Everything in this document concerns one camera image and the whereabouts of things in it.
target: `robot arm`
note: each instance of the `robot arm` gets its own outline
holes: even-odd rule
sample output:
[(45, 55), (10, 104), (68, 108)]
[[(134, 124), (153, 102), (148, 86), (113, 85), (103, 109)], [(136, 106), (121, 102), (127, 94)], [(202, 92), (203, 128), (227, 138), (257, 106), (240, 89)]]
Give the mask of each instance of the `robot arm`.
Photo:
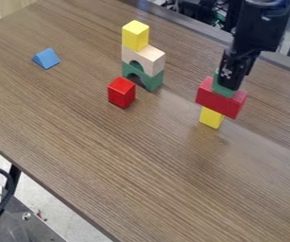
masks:
[(223, 88), (237, 91), (262, 51), (275, 52), (290, 20), (290, 0), (246, 0), (234, 39), (215, 76)]

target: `red block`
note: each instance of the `red block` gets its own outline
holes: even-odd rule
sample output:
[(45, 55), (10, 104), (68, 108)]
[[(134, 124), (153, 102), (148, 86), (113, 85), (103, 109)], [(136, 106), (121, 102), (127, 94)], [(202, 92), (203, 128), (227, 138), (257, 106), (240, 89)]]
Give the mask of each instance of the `red block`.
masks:
[(125, 78), (118, 77), (108, 86), (109, 102), (127, 108), (135, 98), (135, 84)]
[(247, 93), (236, 91), (232, 98), (226, 98), (214, 93), (212, 84), (213, 79), (211, 77), (206, 77), (204, 81), (200, 83), (197, 91), (196, 103), (235, 119), (246, 102)]

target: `wooden block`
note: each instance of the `wooden block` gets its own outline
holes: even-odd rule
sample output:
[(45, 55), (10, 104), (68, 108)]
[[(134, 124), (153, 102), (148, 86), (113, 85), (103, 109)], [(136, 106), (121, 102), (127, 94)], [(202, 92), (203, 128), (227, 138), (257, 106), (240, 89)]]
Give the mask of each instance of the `wooden block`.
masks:
[(206, 77), (204, 81), (200, 83), (197, 91), (196, 103), (235, 119), (246, 102), (247, 93), (236, 91), (232, 98), (226, 98), (214, 93), (212, 85), (213, 79), (211, 77)]
[(122, 76), (130, 78), (131, 75), (138, 76), (142, 84), (144, 84), (145, 89), (149, 92), (153, 92), (162, 85), (164, 71), (162, 70), (156, 76), (151, 77), (142, 71), (142, 66), (139, 65), (138, 62), (135, 62), (134, 64), (122, 62)]
[(226, 88), (224, 86), (221, 86), (220, 84), (218, 84), (217, 79), (218, 79), (218, 68), (214, 71), (214, 75), (213, 75), (213, 86), (212, 86), (213, 91), (227, 98), (233, 97), (235, 94), (235, 91), (229, 88)]
[(120, 108), (127, 108), (135, 98), (136, 85), (128, 79), (118, 77), (108, 86), (108, 100)]
[(214, 129), (218, 129), (220, 127), (223, 118), (223, 114), (210, 110), (206, 107), (202, 107), (200, 110), (199, 122)]
[(164, 52), (150, 44), (138, 52), (122, 45), (122, 61), (125, 63), (139, 62), (144, 72), (151, 77), (156, 76), (164, 69), (164, 60)]
[(140, 51), (149, 44), (149, 26), (137, 20), (122, 27), (122, 45)]

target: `yellow cube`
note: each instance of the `yellow cube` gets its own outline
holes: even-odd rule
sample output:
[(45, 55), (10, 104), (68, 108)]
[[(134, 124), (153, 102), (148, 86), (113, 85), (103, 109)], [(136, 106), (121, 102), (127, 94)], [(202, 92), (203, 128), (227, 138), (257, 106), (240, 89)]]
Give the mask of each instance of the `yellow cube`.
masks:
[(222, 123), (223, 117), (224, 115), (219, 112), (202, 107), (199, 122), (214, 129), (218, 129)]
[(149, 26), (133, 20), (122, 27), (122, 45), (140, 51), (149, 44)]

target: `wood grain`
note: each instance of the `wood grain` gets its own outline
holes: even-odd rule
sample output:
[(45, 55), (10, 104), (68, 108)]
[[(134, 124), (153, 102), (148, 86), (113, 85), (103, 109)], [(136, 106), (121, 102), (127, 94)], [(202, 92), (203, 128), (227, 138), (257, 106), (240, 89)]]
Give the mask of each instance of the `wood grain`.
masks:
[(0, 15), (5, 17), (17, 10), (35, 3), (37, 0), (0, 0)]
[[(132, 19), (166, 75), (124, 111), (106, 87)], [(44, 71), (30, 58), (49, 46), (62, 63)], [(29, 6), (0, 21), (0, 150), (114, 240), (290, 241), (290, 72), (258, 61), (239, 119), (199, 125), (196, 88), (223, 47), (125, 2)]]

